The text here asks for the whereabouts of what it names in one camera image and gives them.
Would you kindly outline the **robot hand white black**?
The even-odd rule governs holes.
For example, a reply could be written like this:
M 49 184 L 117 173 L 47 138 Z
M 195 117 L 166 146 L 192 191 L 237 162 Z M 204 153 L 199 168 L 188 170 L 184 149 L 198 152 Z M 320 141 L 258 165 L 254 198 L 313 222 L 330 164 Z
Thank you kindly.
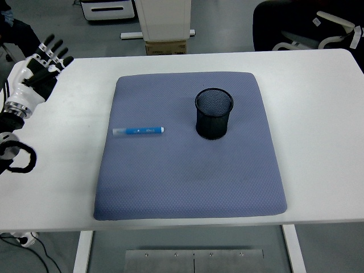
M 60 73 L 74 60 L 66 57 L 68 48 L 61 49 L 63 40 L 54 42 L 51 34 L 26 58 L 24 66 L 11 84 L 6 103 L 21 104 L 27 108 L 46 102 Z

